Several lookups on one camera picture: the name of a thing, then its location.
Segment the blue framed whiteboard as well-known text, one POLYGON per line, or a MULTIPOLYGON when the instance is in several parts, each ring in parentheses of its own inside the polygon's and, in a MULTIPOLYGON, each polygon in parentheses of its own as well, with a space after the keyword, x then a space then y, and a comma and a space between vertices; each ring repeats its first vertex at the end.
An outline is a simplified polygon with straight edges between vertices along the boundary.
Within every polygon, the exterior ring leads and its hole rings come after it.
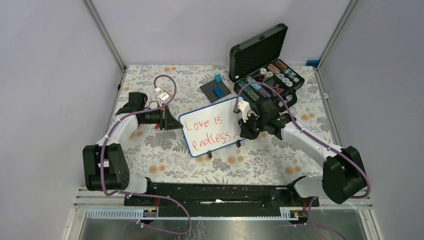
POLYGON ((199 109, 183 113, 178 121, 183 125, 182 134, 191 157, 243 141, 238 120, 233 112, 236 98, 229 98, 199 109))

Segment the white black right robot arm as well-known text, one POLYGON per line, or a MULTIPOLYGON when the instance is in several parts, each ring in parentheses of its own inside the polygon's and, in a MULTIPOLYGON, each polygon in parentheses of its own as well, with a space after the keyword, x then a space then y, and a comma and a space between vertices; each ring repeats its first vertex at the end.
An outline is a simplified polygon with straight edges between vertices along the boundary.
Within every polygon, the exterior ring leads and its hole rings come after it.
POLYGON ((288 185, 291 189, 286 198, 291 205, 299 206, 309 197, 328 197, 342 204, 350 198, 359 198, 358 193, 368 187, 357 149, 343 148, 308 132, 288 112, 280 113, 271 99, 263 99, 257 111, 247 101, 238 101, 234 112, 241 114, 238 120, 241 138, 254 140, 267 132, 301 150, 322 168, 320 176, 303 176, 288 185))

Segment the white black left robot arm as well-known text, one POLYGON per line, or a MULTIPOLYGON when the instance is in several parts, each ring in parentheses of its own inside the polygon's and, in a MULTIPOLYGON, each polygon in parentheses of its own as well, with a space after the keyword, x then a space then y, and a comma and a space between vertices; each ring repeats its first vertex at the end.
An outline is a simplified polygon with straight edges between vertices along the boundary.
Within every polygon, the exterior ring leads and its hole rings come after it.
POLYGON ((152 204, 155 192, 148 187, 148 179, 131 175, 123 148, 131 134, 142 124, 158 125, 160 130, 182 129, 182 124, 162 105, 146 108, 145 93, 129 93, 128 102, 115 115, 108 132, 94 145, 82 150, 85 185, 89 191, 136 193, 144 206, 152 204))

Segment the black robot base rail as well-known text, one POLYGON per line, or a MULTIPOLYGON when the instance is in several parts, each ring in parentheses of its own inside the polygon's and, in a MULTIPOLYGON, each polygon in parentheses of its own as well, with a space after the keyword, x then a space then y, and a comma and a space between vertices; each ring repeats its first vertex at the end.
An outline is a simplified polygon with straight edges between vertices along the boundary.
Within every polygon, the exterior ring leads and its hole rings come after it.
POLYGON ((300 197, 294 185, 231 185, 150 182, 147 186, 153 197, 131 196, 124 200, 126 207, 152 207, 159 217, 185 217, 181 207, 191 217, 279 217, 281 208, 302 211, 308 204, 319 206, 319 200, 300 197))

